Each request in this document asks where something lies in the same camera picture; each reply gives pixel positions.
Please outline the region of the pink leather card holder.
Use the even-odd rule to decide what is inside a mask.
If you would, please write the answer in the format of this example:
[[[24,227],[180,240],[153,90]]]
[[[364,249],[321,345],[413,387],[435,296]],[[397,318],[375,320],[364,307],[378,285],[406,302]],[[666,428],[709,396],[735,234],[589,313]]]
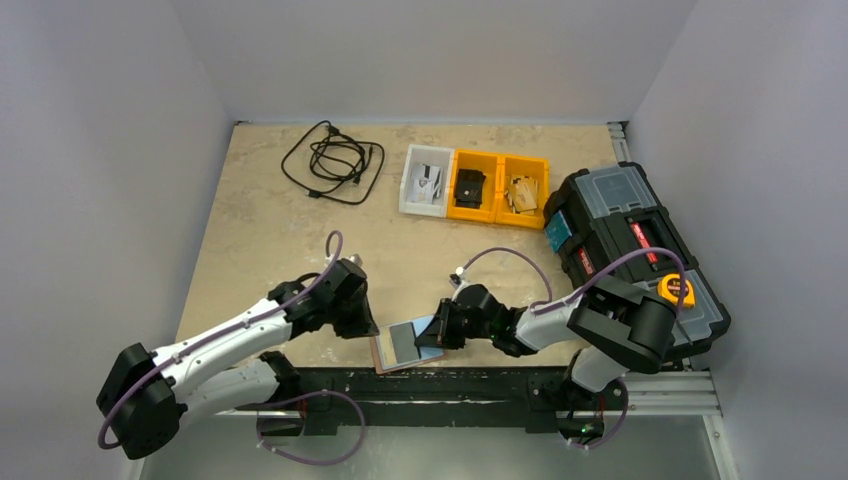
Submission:
[[[377,374],[387,374],[442,360],[446,351],[438,347],[419,347],[417,336],[430,325],[433,315],[381,326],[370,339],[372,359]]]

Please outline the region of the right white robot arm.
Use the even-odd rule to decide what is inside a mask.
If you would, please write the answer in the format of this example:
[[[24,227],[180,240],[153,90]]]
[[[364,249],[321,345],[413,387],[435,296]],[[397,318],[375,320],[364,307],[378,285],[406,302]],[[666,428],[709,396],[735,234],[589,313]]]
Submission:
[[[485,286],[471,284],[441,299],[415,344],[458,350],[471,339],[485,339],[508,356],[522,357],[581,339],[588,346],[570,363],[561,392],[569,404],[584,407],[628,372],[658,373],[676,315],[670,301],[610,276],[536,308],[508,307]]]

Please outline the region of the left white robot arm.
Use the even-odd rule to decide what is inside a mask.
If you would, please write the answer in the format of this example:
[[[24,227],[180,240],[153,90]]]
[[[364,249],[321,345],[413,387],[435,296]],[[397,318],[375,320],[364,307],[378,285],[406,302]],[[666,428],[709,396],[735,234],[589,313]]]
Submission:
[[[96,397],[104,417],[99,448],[120,448],[136,460],[222,411],[308,408],[329,389],[305,391],[300,373],[279,349],[324,326],[342,339],[377,335],[367,290],[367,275],[356,261],[332,259],[323,271],[278,284],[204,333],[153,350],[140,343],[124,348]]]

